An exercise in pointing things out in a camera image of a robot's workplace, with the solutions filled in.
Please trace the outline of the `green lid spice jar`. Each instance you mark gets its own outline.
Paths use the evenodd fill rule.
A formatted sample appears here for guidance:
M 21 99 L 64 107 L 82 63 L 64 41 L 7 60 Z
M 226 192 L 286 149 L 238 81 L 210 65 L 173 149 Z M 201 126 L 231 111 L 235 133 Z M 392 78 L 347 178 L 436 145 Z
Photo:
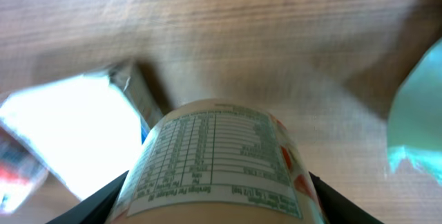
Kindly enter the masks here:
M 270 113 L 200 100 L 150 131 L 107 223 L 326 223 L 295 142 Z

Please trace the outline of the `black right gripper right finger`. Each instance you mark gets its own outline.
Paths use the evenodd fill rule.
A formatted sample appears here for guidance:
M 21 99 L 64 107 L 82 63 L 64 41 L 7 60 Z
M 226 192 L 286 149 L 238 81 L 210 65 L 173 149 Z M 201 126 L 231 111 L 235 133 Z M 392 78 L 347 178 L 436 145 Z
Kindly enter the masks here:
M 309 173 L 321 207 L 331 224 L 383 224 L 345 198 L 318 176 Z

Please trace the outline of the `mint green tissue pack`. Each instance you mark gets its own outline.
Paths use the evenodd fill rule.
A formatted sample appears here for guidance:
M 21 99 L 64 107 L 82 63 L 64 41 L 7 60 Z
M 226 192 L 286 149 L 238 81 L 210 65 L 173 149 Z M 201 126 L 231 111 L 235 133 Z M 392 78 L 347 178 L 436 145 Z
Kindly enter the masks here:
M 387 120 L 387 157 L 392 173 L 407 160 L 441 184 L 441 40 L 396 92 Z

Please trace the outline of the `white cardboard box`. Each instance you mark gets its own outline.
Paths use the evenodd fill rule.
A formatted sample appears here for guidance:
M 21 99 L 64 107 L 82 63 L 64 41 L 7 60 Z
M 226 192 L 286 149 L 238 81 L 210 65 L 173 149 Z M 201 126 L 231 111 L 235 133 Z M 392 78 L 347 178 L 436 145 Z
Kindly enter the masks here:
M 128 171 L 162 112 L 123 61 L 9 94 L 1 126 L 79 200 Z

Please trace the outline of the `red white tissue pack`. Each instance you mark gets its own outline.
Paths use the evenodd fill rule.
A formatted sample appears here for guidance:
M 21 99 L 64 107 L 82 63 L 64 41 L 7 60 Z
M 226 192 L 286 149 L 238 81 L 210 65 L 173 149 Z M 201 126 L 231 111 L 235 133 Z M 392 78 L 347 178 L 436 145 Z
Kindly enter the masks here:
M 1 215 L 13 214 L 47 179 L 49 171 L 1 128 Z

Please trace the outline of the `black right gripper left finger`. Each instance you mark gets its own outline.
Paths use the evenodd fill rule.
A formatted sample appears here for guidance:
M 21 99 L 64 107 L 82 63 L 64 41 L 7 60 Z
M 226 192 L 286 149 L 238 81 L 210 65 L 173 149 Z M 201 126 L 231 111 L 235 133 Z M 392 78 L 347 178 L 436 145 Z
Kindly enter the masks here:
M 128 172 L 124 172 L 86 200 L 47 224 L 104 224 Z

